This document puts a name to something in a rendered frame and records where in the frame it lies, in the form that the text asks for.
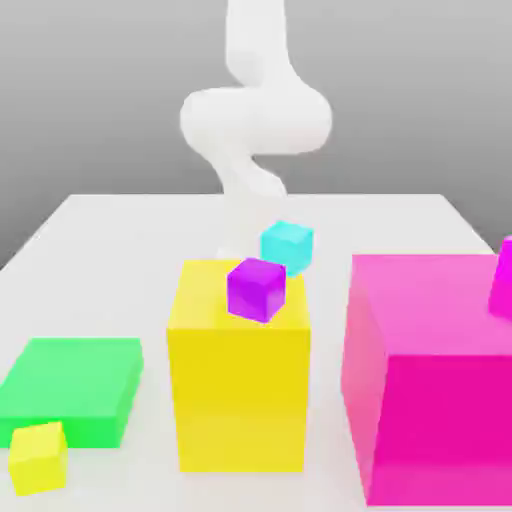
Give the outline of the small purple cube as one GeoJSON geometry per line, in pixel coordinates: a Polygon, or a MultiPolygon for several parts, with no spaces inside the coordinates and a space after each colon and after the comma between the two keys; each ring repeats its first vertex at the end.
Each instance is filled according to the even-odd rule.
{"type": "Polygon", "coordinates": [[[286,269],[283,265],[246,258],[227,275],[228,312],[268,323],[285,304],[286,269]]]}

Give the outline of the large green box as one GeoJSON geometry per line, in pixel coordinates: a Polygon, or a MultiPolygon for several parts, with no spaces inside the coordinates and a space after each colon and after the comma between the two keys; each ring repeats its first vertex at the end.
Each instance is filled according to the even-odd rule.
{"type": "Polygon", "coordinates": [[[70,448],[118,448],[144,366],[138,338],[33,338],[0,382],[0,448],[59,421],[70,448]]]}

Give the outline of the small magenta cube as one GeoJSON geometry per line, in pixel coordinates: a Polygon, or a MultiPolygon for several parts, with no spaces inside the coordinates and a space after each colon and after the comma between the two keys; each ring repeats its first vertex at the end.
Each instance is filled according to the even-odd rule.
{"type": "Polygon", "coordinates": [[[489,312],[512,321],[512,235],[504,238],[488,300],[489,312]]]}

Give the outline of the small yellow cube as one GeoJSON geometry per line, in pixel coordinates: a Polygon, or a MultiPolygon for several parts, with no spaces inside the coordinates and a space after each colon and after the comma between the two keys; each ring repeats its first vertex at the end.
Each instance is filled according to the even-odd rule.
{"type": "Polygon", "coordinates": [[[61,422],[13,431],[8,470],[18,496],[64,488],[67,467],[68,445],[61,422]]]}

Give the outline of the large pink box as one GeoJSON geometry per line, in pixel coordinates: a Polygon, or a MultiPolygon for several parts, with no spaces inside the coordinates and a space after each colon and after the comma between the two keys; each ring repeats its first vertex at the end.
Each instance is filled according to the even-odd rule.
{"type": "Polygon", "coordinates": [[[512,321],[494,255],[356,255],[341,390],[370,506],[512,505],[512,321]]]}

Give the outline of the large yellow box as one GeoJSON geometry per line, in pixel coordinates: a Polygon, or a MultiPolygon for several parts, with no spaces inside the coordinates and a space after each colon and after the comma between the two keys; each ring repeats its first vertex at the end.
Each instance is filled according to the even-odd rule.
{"type": "Polygon", "coordinates": [[[300,472],[311,324],[302,277],[267,324],[229,314],[234,260],[187,260],[167,343],[183,472],[300,472]]]}

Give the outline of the small cyan cube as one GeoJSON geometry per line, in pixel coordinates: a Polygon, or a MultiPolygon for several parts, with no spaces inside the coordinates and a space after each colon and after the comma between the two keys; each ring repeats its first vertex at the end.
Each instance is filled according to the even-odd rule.
{"type": "Polygon", "coordinates": [[[301,274],[312,261],[314,230],[277,221],[260,236],[260,257],[286,267],[288,277],[301,274]]]}

